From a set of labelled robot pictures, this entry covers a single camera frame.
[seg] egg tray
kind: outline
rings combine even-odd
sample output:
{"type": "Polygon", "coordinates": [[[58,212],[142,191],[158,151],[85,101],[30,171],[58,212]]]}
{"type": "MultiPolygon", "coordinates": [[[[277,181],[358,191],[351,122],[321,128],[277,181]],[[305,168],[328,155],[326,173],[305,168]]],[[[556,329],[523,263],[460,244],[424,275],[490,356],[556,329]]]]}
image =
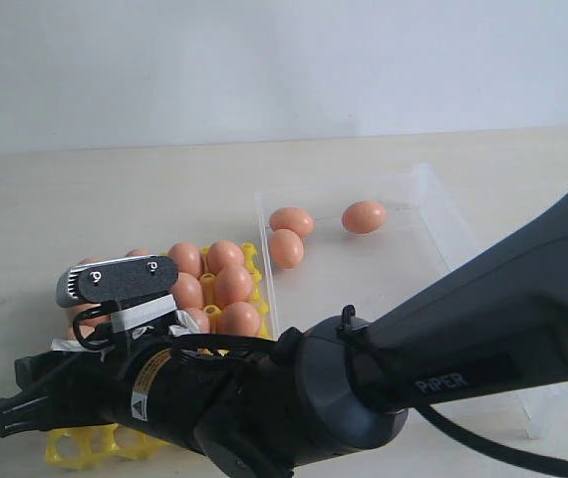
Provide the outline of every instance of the egg tray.
{"type": "MultiPolygon", "coordinates": [[[[255,267],[254,257],[257,254],[255,246],[249,242],[245,242],[240,246],[244,254],[244,267],[248,270],[253,278],[253,293],[249,299],[249,303],[257,309],[262,318],[262,325],[258,337],[261,339],[271,339],[268,328],[264,321],[264,316],[269,312],[269,306],[262,299],[259,291],[259,283],[262,280],[262,274],[255,267]]],[[[204,267],[206,268],[206,254],[208,247],[203,247],[202,258],[204,267]]],[[[204,291],[205,307],[204,312],[211,321],[211,331],[215,331],[215,323],[222,311],[214,303],[213,283],[215,276],[205,269],[205,273],[200,278],[200,284],[204,291]]],[[[47,432],[47,448],[45,450],[45,462],[52,466],[68,468],[71,470],[84,470],[93,468],[102,463],[106,458],[119,457],[130,460],[140,460],[149,458],[160,448],[169,443],[158,440],[151,436],[145,435],[139,431],[130,430],[116,423],[101,426],[80,426],[76,428],[58,428],[47,432]],[[118,443],[117,435],[120,433],[130,434],[134,440],[128,440],[127,444],[118,443]],[[63,456],[59,445],[61,440],[68,437],[75,446],[76,454],[72,456],[63,456]]]]}

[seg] warning label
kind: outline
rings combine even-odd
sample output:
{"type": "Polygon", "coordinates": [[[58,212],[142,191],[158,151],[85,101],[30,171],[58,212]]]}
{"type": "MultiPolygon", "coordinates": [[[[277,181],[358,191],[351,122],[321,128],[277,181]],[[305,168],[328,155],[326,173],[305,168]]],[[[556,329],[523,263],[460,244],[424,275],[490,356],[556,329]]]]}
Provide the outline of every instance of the warning label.
{"type": "Polygon", "coordinates": [[[141,371],[138,373],[136,381],[134,382],[134,389],[132,390],[133,418],[141,421],[148,421],[146,416],[148,391],[151,389],[151,384],[153,383],[155,376],[170,358],[171,354],[169,349],[164,349],[151,357],[141,368],[141,371]]]}

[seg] clear plastic box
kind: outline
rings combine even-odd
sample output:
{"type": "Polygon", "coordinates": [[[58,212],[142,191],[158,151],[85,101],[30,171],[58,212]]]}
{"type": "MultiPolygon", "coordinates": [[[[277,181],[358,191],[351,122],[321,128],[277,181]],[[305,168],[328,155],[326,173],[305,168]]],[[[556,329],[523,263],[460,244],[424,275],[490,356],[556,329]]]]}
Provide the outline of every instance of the clear plastic box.
{"type": "MultiPolygon", "coordinates": [[[[412,172],[330,184],[271,189],[256,194],[264,258],[269,329],[273,337],[295,326],[305,331],[354,304],[358,317],[373,321],[480,249],[447,192],[427,164],[412,172]],[[385,205],[384,226],[368,235],[344,230],[344,209],[371,199],[385,205]],[[268,219],[280,207],[296,206],[315,219],[305,238],[305,257],[293,270],[271,267],[268,219]]],[[[530,438],[547,434],[567,389],[551,385],[445,403],[450,417],[513,409],[523,410],[530,438]]],[[[419,420],[412,414],[412,421],[419,420]]]]}

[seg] white table surface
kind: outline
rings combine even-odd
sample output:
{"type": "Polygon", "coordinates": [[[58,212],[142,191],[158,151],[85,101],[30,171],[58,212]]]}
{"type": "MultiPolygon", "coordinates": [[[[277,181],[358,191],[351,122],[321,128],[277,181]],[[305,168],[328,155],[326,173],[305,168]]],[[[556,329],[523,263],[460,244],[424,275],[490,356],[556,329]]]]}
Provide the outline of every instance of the white table surface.
{"type": "MultiPolygon", "coordinates": [[[[408,171],[429,162],[485,247],[568,190],[568,127],[0,155],[0,396],[17,391],[13,360],[43,351],[65,328],[53,300],[65,268],[89,255],[177,241],[259,243],[256,189],[408,171]]],[[[568,457],[568,405],[542,440],[507,412],[464,419],[509,445],[568,457]]],[[[75,476],[43,463],[45,435],[0,439],[0,477],[75,476]]],[[[296,476],[522,477],[425,423],[386,448],[310,465],[296,476]]],[[[195,454],[165,449],[78,476],[219,477],[195,454]]]]}

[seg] white wall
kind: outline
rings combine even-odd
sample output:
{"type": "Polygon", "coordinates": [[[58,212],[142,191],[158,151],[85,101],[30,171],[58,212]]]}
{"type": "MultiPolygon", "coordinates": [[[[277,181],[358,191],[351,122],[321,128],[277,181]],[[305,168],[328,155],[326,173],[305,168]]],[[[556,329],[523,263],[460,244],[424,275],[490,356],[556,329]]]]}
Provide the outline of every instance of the white wall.
{"type": "Polygon", "coordinates": [[[0,151],[564,123],[565,0],[0,0],[0,151]]]}

